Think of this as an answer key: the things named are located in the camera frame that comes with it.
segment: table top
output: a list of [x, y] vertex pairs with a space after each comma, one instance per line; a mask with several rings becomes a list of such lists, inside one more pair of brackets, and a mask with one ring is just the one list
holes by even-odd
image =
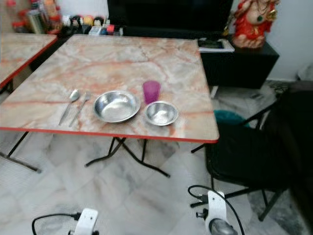
[[[147, 80], [160, 82], [159, 100], [178, 108], [175, 123], [160, 127], [146, 121], [142, 84]], [[81, 98], [58, 126], [74, 89]], [[95, 99], [111, 90], [139, 98], [134, 118], [112, 124], [94, 115]], [[69, 127], [86, 91], [91, 99]], [[219, 138], [196, 41], [114, 36], [71, 37], [0, 105], [0, 129], [201, 143]]]
[[17, 73], [29, 65], [56, 40], [55, 35], [2, 34], [0, 88], [4, 87]]

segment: book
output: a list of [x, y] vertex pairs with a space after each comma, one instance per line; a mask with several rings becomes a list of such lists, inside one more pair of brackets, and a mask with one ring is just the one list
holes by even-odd
[[235, 48], [226, 39], [219, 39], [217, 41], [200, 38], [198, 40], [200, 52], [234, 52]]

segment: purple cup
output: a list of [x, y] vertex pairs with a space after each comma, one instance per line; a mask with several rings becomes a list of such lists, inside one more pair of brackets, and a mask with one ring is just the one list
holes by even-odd
[[158, 100], [161, 84], [157, 81], [147, 81], [142, 85], [142, 87], [146, 104], [150, 104]]

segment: small steel bowl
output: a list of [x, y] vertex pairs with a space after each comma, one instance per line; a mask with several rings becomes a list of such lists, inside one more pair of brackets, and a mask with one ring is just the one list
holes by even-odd
[[139, 99], [127, 91], [110, 91], [94, 102], [94, 113], [102, 121], [121, 123], [132, 118], [140, 109]]
[[147, 121], [157, 126], [172, 124], [178, 118], [178, 114], [178, 109], [174, 105], [164, 101], [153, 102], [145, 109]]

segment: spoon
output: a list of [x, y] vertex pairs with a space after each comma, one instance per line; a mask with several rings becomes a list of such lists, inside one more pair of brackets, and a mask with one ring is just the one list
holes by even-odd
[[85, 104], [88, 100], [90, 100], [90, 97], [91, 97], [90, 92], [86, 92], [84, 101], [83, 101], [83, 103], [81, 104], [81, 106], [80, 106], [78, 112], [76, 113], [75, 117], [73, 118], [72, 122], [70, 123], [69, 127], [71, 127], [71, 126], [73, 125], [73, 123], [74, 123], [75, 120], [77, 119], [78, 115], [80, 114], [80, 111], [82, 111], [84, 104]]
[[62, 117], [60, 119], [59, 126], [61, 125], [62, 121], [64, 120], [65, 116], [67, 115], [68, 109], [69, 109], [71, 103], [73, 103], [76, 100], [78, 100], [79, 97], [80, 97], [79, 91], [78, 90], [73, 90], [72, 94], [70, 94], [70, 96], [69, 96], [70, 102], [68, 103], [67, 108], [64, 110], [64, 112], [62, 114]]

